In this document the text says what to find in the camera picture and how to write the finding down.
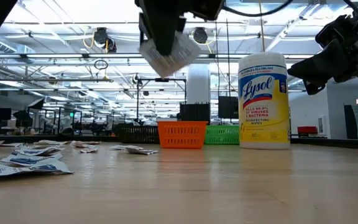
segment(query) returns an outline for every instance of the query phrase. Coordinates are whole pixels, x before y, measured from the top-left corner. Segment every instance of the orange basket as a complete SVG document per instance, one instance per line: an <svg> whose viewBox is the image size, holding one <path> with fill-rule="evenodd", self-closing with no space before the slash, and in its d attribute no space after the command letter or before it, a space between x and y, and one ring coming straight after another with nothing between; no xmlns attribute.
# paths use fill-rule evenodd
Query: orange basket
<svg viewBox="0 0 358 224"><path fill-rule="evenodd" d="M160 145L165 149L201 149L207 121L159 121Z"/></svg>

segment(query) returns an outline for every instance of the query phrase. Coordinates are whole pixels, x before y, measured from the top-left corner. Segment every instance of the ceiling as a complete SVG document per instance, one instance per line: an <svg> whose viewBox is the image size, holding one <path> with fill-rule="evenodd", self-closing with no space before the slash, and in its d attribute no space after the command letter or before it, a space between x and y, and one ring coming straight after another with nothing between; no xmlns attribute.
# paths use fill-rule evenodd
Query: ceiling
<svg viewBox="0 0 358 224"><path fill-rule="evenodd" d="M282 4L283 0L267 0L262 10L268 11ZM339 0L294 1L282 11L262 18L263 39L260 18L248 18L222 11L215 22L205 22L185 14L188 19L184 33L190 38L195 27L205 27L209 45L200 45L202 54L219 54L232 59L220 60L221 73L231 74L232 87L237 88L236 60L244 55L262 51L280 52L286 55L287 66L310 57L321 50L314 36L322 27L341 14L352 10ZM227 0L227 5L238 11L258 13L258 1ZM139 55L140 9L134 1L123 0L22 0L6 18L0 28L0 78L25 78L26 82L0 82L1 88L29 89L39 96L54 96L53 102L68 102L77 105L90 104L84 110L111 110L121 114L136 109L136 85L132 82L135 74L141 78L157 78L158 75ZM95 58L83 58L81 54L103 54L104 49L92 43L91 38L97 27L106 27L108 34L117 45L117 54L104 58L109 64L105 70L98 70ZM48 54L42 58L10 57L13 54ZM79 54L67 58L67 54ZM208 63L211 74L211 97L217 99L217 87L225 94L229 89L223 75L218 78L218 66L213 59L202 58L196 63ZM173 78L186 78L185 67L173 74ZM57 84L38 81L49 78L70 80ZM290 90L302 90L297 78L289 77ZM140 115L158 114L166 116L178 112L178 102L185 94L181 83L149 82L144 89L150 89L149 96L140 93ZM173 91L151 91L170 89Z"/></svg>

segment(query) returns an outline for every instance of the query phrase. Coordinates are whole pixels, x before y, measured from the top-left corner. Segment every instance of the yellow label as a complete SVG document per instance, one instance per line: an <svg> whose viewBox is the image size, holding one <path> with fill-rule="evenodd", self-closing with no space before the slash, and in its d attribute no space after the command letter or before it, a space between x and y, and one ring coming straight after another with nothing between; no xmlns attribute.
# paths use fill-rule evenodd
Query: yellow label
<svg viewBox="0 0 358 224"><path fill-rule="evenodd" d="M239 72L241 142L289 142L287 68L249 67Z"/></svg>

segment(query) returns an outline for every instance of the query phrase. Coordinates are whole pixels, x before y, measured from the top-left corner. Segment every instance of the white column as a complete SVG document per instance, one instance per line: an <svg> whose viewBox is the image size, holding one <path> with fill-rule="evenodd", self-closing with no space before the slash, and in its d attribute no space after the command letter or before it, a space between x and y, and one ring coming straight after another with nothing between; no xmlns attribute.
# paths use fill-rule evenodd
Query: white column
<svg viewBox="0 0 358 224"><path fill-rule="evenodd" d="M187 73L187 103L211 102L211 76L208 64L192 64Z"/></svg>

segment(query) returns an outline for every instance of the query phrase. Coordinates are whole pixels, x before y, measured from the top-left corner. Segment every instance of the black basket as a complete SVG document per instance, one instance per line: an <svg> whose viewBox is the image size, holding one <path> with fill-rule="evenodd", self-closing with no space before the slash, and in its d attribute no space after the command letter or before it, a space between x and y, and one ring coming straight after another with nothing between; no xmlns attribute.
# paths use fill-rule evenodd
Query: black basket
<svg viewBox="0 0 358 224"><path fill-rule="evenodd" d="M160 144L158 126L119 127L118 138L122 143Z"/></svg>

